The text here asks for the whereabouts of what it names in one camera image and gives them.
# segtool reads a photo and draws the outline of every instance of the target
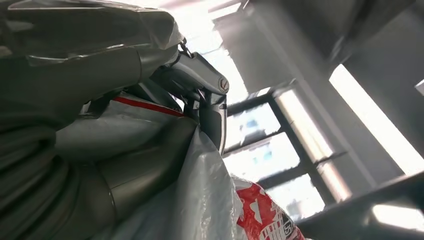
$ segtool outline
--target red stripe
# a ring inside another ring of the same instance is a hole
[[[121,97],[121,96],[117,96],[113,100],[116,101],[116,102],[120,102],[122,104],[133,106],[133,107],[149,109],[149,110],[153,110],[153,111],[164,113],[164,114],[169,114],[169,115],[176,116],[176,117],[183,117],[184,116],[181,112],[177,112],[175,110],[169,109],[169,108],[164,107],[164,106],[150,104],[150,103],[142,102],[142,101],[131,100],[131,99],[124,98],[124,97]]]

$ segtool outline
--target bright light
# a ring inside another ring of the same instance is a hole
[[[237,12],[240,5],[241,5],[241,3],[239,2],[239,3],[236,3],[234,5],[227,6],[225,8],[210,12],[209,17],[210,17],[211,20],[214,20],[214,19],[217,19],[217,18],[220,18],[220,17],[224,17],[228,14],[233,14],[233,13]]]
[[[313,161],[334,153],[293,90],[284,92],[277,98],[277,102]],[[337,201],[352,195],[332,162],[323,164],[318,171]]]
[[[424,159],[342,64],[329,81],[406,175],[424,170]]]
[[[203,53],[202,56],[228,79],[230,84],[227,94],[228,105],[246,99],[248,91],[246,90],[244,81],[240,76],[236,64],[229,56],[228,51],[221,47],[223,39],[219,32],[214,30],[215,25],[209,16],[210,13],[208,13],[208,10],[230,1],[231,0],[194,1],[190,2],[190,4],[175,7],[171,11],[171,14],[178,23],[180,32],[187,39],[187,45],[190,51]]]
[[[383,224],[424,232],[424,215],[419,209],[379,204],[372,212]]]
[[[266,88],[264,88],[264,89],[260,90],[260,91],[257,93],[256,97],[259,97],[259,96],[262,96],[262,95],[264,95],[264,94],[268,93],[268,91],[270,90],[270,88],[271,88],[271,87],[266,87]]]
[[[415,88],[418,90],[418,92],[424,96],[424,79],[421,80],[417,85],[415,85]]]

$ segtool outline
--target glass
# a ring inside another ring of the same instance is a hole
[[[228,172],[258,182],[299,165],[300,159],[286,133],[224,158]]]
[[[270,188],[266,193],[293,221],[310,217],[325,207],[308,174]]]
[[[226,124],[226,149],[267,136],[280,129],[280,123],[268,103],[230,116]]]

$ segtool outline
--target window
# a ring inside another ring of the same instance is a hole
[[[223,39],[221,38],[220,33],[213,30],[191,38],[187,41],[187,47],[189,50],[196,51],[203,56],[218,50],[222,43]]]
[[[299,165],[299,156],[287,134],[280,133],[259,146],[233,153],[224,158],[230,174],[257,183]]]
[[[424,170],[424,159],[342,64],[329,81],[406,175]]]
[[[270,188],[266,193],[286,211],[293,221],[310,217],[321,212],[325,207],[307,174]]]
[[[212,12],[209,13],[209,17],[210,17],[210,19],[215,20],[215,19],[224,17],[226,15],[233,14],[233,13],[237,12],[240,5],[241,5],[240,2],[236,2],[233,5],[227,6],[225,8],[222,8],[222,9],[219,9],[219,10],[216,10],[216,11],[212,11]]]
[[[280,129],[280,123],[268,103],[227,118],[225,148],[251,142]]]
[[[300,102],[295,90],[288,90],[281,94],[277,99],[277,103],[291,123],[291,127],[312,161],[330,157],[334,153]],[[332,162],[329,161],[320,165],[318,171],[338,202],[352,195]]]
[[[418,90],[418,92],[424,96],[424,79],[421,80],[419,83],[415,85],[415,88]]]

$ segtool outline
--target red and white bag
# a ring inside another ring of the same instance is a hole
[[[290,217],[256,183],[233,178],[242,203],[237,240],[304,240]]]

